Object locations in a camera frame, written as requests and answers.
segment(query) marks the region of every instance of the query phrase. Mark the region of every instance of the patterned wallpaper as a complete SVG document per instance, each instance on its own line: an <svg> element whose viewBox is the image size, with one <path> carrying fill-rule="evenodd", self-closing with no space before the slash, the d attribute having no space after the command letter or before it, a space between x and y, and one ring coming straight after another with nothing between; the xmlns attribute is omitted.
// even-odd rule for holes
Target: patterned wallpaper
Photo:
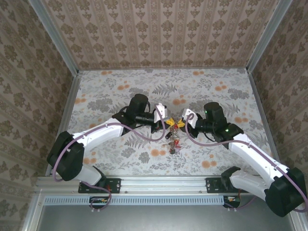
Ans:
<svg viewBox="0 0 308 231"><path fill-rule="evenodd" d="M128 105L136 93L148 96L152 109L155 103L166 105L176 122L183 108L190 108L204 118L203 105L219 102L227 120L241 127L270 154L244 68L85 71L68 131L81 132L108 120ZM159 131L151 135L149 127L137 130L152 139L162 134ZM178 136L180 147L171 155L170 140L148 142L130 132L85 150L84 164L95 165L107 175L220 175L231 166L255 173L242 158L222 145L205 148L192 143L182 131L178 131ZM209 142L203 134L197 140Z"/></svg>
<svg viewBox="0 0 308 231"><path fill-rule="evenodd" d="M0 230L19 230L72 76L32 7L0 1Z"/></svg>
<svg viewBox="0 0 308 231"><path fill-rule="evenodd" d="M308 1L292 2L253 76L282 161L308 180Z"/></svg>
<svg viewBox="0 0 308 231"><path fill-rule="evenodd" d="M246 66L278 0L43 0L80 69Z"/></svg>

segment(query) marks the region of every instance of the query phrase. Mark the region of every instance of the gray leaf pattern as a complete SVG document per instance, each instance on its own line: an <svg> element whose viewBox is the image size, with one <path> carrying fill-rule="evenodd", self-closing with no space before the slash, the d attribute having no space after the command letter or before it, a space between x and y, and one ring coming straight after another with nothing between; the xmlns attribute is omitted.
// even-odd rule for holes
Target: gray leaf pattern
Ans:
<svg viewBox="0 0 308 231"><path fill-rule="evenodd" d="M234 87L234 82L241 84ZM190 108L204 118L204 104L218 102L229 122L242 128L261 149L270 153L245 69L85 71L68 131L81 132L103 123L127 106L137 93L149 98L151 110L155 103L166 105L176 122L183 108ZM8 124L5 126L5 134L15 132ZM136 131L152 139L162 134L151 134L148 126ZM243 159L222 146L201 148L192 144L182 131L178 131L178 136L180 148L171 155L166 139L149 142L129 132L86 150L84 163L110 175L219 175L231 166L255 173ZM208 142L203 134L197 140Z"/></svg>

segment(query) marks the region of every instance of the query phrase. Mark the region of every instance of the vent grille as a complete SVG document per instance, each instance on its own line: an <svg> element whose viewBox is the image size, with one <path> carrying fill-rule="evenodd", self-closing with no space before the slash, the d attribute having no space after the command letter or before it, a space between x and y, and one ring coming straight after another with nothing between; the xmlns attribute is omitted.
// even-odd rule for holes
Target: vent grille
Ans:
<svg viewBox="0 0 308 231"><path fill-rule="evenodd" d="M89 205L90 196L46 196L44 205ZM110 205L223 205L223 196L113 196Z"/></svg>

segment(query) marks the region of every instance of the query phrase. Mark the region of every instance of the purple cable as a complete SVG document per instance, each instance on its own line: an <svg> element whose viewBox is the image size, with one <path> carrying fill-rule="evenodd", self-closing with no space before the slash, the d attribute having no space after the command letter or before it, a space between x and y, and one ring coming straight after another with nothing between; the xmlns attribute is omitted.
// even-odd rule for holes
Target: purple cable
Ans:
<svg viewBox="0 0 308 231"><path fill-rule="evenodd" d="M249 206L251 203L253 203L253 201L256 199L257 197L254 196L247 204L243 205L243 206L240 206L240 207L237 207L237 208L234 208L232 205L228 204L225 202L225 205L229 206L230 208L233 208L234 210L239 210L239 209L243 209L243 208L246 208L247 206Z"/></svg>
<svg viewBox="0 0 308 231"><path fill-rule="evenodd" d="M259 155L261 155L265 160L267 160L274 168L276 168L281 174L283 174L287 180L296 188L296 190L299 192L299 194L303 197L304 199L304 202L305 202L305 208L300 210L300 209L294 209L295 212L299 212L299 213L305 213L308 211L308 199L306 198L305 194L303 193L303 191L298 187L297 184L295 184L295 182L281 169L279 168L274 162L272 162L266 155L264 155L262 152L260 152L256 147L254 146L250 146L249 143L247 142L244 142L244 141L237 141L237 140L233 140L233 141L223 141L223 142L219 142L219 143L213 143L213 144L203 144L203 143L199 143L197 141L195 141L189 134L188 132L188 128L187 128L187 125L188 125L188 121L190 119L192 119L194 117L193 113L189 114L189 116L187 117L186 119L186 122L185 122L185 131L186 131L186 134L188 136L188 138L195 144L198 144L200 146L203 146L203 147L213 147L213 146L217 146L217 145L221 145L221 144L226 144L226 143L242 143L242 144L245 144L247 146L249 146L250 148L252 148L253 150L255 150Z"/></svg>
<svg viewBox="0 0 308 231"><path fill-rule="evenodd" d="M68 143L67 146L65 146L65 148L61 151L61 153L60 153L60 155L59 155L59 157L58 157L58 159L57 159L57 161L56 161L56 163L54 164L54 167L53 167L52 177L53 177L54 181L55 181L55 182L61 182L61 181L63 181L63 179L57 179L57 178L56 178L56 171L57 171L57 167L58 167L58 165L59 165L59 163L60 163L60 160L61 160L61 158L63 157L63 155L64 155L64 153L66 152L66 150L67 150L73 143L75 143L76 141L80 140L81 138L83 138L83 137L85 137L85 136L87 136L87 135L89 135L89 134L91 134L91 133L93 133L93 132L95 132L95 131L97 131L97 130L99 130L99 129L105 128L105 127L107 127L107 126L122 126L122 127L124 127L124 128L127 128L128 130L134 132L137 136L140 136L141 138L143 138L143 139L145 139L145 140L147 140L147 141L156 142L156 141L160 141L161 139L163 139L164 136L165 136L165 133L166 133L166 127L165 127L165 124L164 124L164 122L163 122L163 117L162 117L162 115L160 114L160 112L159 112L159 110L158 110L158 108L157 108L156 105L155 105L155 109L156 109L156 111L158 112L159 118L160 118L160 120L162 121L162 125L163 125L163 134L162 134L161 137L159 137L158 139L150 139L150 138L147 138L147 137L141 135L140 133L136 132L135 130L131 129L130 127L128 127L128 126L126 126L126 125L124 125L124 124L120 124L120 123L109 123L109 124L101 125L101 126L99 126L99 127L97 127L97 128L94 128L94 129L92 129L92 130L90 130L90 131L88 131L88 132L86 132L86 133L84 133L84 134L78 136L77 138L75 138L75 139L73 139L72 141L70 141L70 142ZM103 208L106 208L106 207L109 205L109 203L110 203L110 201L111 201L111 193L110 193L107 189L104 189L104 188L102 188L102 187L93 186L93 185L90 185L90 184L88 184L88 183L86 183L86 182L82 182L82 183L84 183L85 185L87 185L87 186L90 187L90 188L101 189L101 190L103 190L103 191L109 193L109 200L108 200L108 202L106 203L106 205L105 205Z"/></svg>

